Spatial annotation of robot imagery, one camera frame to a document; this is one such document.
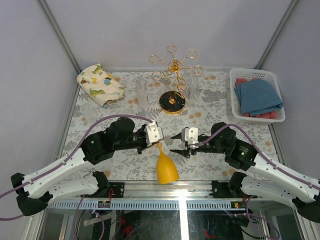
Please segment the yellow plastic goblet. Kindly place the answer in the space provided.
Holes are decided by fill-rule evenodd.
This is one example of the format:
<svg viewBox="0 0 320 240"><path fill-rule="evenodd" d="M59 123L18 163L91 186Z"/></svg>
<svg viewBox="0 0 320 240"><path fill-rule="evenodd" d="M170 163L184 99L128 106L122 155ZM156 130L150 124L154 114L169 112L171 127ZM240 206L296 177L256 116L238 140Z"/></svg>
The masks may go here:
<svg viewBox="0 0 320 240"><path fill-rule="evenodd" d="M173 160L162 150L162 145L158 143L159 156L156 162L156 175L160 185L165 185L180 179L177 167Z"/></svg>

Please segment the gold wine glass rack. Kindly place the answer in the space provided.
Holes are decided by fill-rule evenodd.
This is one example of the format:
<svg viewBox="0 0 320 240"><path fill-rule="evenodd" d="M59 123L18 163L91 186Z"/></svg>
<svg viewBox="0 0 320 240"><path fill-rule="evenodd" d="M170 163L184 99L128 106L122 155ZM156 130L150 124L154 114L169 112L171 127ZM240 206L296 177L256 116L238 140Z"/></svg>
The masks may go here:
<svg viewBox="0 0 320 240"><path fill-rule="evenodd" d="M196 50L189 50L182 60L175 57L177 47L169 45L166 52L171 54L171 61L166 62L158 55L153 54L148 58L152 64L163 63L166 66L164 70L158 70L151 73L151 79L155 82L162 83L168 91L163 93L158 100L160 109L168 115L178 115L186 107L185 91L186 80L183 78L182 72L187 68L183 63L187 59L195 59L198 57Z"/></svg>

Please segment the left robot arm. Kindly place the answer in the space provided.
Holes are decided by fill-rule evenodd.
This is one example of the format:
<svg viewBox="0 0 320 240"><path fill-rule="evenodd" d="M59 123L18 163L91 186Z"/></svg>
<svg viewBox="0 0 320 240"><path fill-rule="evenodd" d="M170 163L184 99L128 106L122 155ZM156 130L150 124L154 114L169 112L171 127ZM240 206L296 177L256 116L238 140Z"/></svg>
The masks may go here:
<svg viewBox="0 0 320 240"><path fill-rule="evenodd" d="M23 216L35 215L48 205L76 196L105 197L110 183L102 171L69 180L75 173L111 159L116 151L136 149L138 154L162 139L162 130L153 120L135 130L133 115L117 115L105 130L87 132L66 156L30 174L15 173L11 183Z"/></svg>

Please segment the slim clear champagne flute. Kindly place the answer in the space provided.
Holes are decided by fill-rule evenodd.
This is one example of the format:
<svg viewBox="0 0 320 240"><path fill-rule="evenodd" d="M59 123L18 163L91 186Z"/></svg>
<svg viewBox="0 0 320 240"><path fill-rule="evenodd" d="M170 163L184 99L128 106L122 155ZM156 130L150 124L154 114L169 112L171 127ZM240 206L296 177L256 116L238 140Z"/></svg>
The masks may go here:
<svg viewBox="0 0 320 240"><path fill-rule="evenodd" d="M187 97L190 101L197 101L200 96L199 78L207 72L204 65L190 65L187 69Z"/></svg>

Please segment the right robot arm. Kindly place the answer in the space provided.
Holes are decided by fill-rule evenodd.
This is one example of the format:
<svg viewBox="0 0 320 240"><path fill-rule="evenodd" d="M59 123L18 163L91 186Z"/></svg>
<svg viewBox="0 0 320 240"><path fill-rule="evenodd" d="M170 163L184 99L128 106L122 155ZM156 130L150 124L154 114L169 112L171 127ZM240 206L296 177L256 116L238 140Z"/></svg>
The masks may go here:
<svg viewBox="0 0 320 240"><path fill-rule="evenodd" d="M199 134L196 127L185 127L173 139L180 139L185 149L175 153L190 158L197 153L223 154L224 161L236 169L228 182L233 197L242 194L267 198L296 210L302 217L320 221L320 181L297 172L263 153L244 132L247 141L237 138L236 124L219 122L211 136Z"/></svg>

